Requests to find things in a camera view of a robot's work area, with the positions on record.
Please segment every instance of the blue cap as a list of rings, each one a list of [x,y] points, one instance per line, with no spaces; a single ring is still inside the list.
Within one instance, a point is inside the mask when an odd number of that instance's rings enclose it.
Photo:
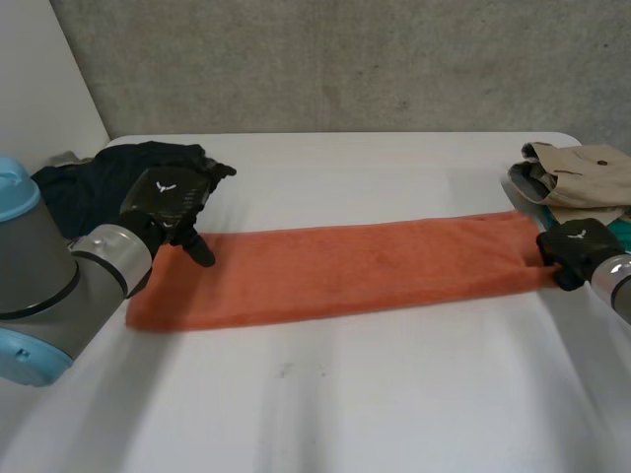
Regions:
[[[0,377],[28,386],[48,386],[72,366],[72,359],[30,335],[0,328]]]
[[[29,212],[39,202],[39,188],[20,163],[0,158],[0,222]]]

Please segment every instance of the dark navy cloth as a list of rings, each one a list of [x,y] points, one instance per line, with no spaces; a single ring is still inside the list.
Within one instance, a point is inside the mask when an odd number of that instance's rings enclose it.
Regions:
[[[127,192],[146,168],[203,163],[205,156],[199,145],[118,145],[85,164],[40,169],[32,179],[61,234],[73,239],[115,220]]]

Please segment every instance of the white wall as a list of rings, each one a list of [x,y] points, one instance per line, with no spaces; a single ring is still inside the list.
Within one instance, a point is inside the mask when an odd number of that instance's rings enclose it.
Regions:
[[[29,171],[63,151],[108,141],[47,0],[0,0],[0,156]]]

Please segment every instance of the gray cylinder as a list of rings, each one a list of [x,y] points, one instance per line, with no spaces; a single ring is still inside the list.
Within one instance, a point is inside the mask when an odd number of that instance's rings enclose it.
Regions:
[[[0,318],[55,297],[76,272],[74,258],[42,201],[0,222]]]

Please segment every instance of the teal fabric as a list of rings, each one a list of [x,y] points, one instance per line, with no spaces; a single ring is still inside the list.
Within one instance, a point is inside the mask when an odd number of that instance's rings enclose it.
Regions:
[[[543,225],[549,229],[555,225],[558,225],[550,209],[547,207],[543,207]],[[621,220],[615,220],[607,225],[607,228],[610,229],[614,235],[618,237],[624,249],[627,251],[631,251],[631,223],[623,222]]]

